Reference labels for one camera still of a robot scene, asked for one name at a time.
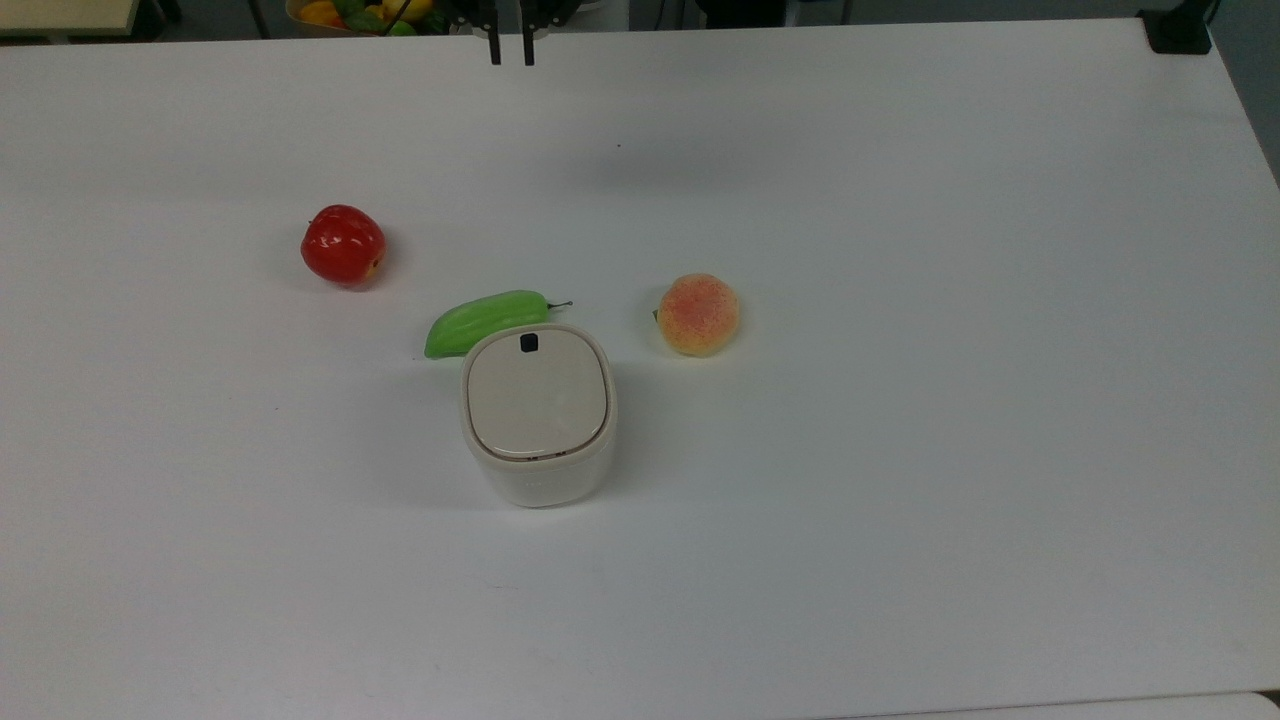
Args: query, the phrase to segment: peach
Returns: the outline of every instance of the peach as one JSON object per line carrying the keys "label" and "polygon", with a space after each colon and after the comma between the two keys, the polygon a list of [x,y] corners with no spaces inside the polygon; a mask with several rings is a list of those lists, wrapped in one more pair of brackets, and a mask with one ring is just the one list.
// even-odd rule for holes
{"label": "peach", "polygon": [[676,352],[705,357],[737,332],[737,295],[716,275],[684,275],[662,296],[654,318]]}

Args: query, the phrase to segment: green leaf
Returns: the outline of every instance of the green leaf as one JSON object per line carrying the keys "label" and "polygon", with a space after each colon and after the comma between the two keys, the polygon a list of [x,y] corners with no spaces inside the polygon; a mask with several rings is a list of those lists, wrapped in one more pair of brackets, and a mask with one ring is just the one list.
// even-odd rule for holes
{"label": "green leaf", "polygon": [[422,32],[426,35],[448,35],[449,33],[449,19],[444,17],[444,13],[436,13],[431,10],[422,18],[419,23],[422,26]]}
{"label": "green leaf", "polygon": [[356,32],[383,32],[387,23],[378,19],[378,15],[372,13],[366,13],[364,10],[356,13],[355,15],[342,18],[342,22],[347,23],[347,27]]}
{"label": "green leaf", "polygon": [[338,14],[346,20],[348,15],[365,12],[365,0],[333,0],[333,6],[338,8]]}

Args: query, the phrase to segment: white plastic box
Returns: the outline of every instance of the white plastic box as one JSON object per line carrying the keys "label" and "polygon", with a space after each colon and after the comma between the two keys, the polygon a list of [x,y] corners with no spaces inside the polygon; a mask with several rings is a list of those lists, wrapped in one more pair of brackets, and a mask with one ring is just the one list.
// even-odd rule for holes
{"label": "white plastic box", "polygon": [[525,325],[480,341],[462,365],[461,411],[471,454],[516,505],[582,498],[613,461],[613,372],[599,343],[572,325]]}

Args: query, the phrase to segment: beige lid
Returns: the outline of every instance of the beige lid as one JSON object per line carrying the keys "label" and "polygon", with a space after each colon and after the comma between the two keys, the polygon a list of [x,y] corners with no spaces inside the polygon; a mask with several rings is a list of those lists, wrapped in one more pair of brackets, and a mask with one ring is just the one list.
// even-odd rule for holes
{"label": "beige lid", "polygon": [[463,382],[471,430],[499,457],[573,452],[600,433],[608,413],[600,357],[568,329],[500,337],[476,354]]}

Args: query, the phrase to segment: red apple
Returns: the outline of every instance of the red apple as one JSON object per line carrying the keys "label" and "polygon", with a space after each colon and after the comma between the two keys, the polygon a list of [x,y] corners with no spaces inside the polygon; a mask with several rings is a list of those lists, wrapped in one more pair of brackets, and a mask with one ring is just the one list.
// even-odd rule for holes
{"label": "red apple", "polygon": [[316,214],[302,238],[302,260],[321,278],[355,287],[378,272],[387,237],[372,218],[351,205],[330,205]]}

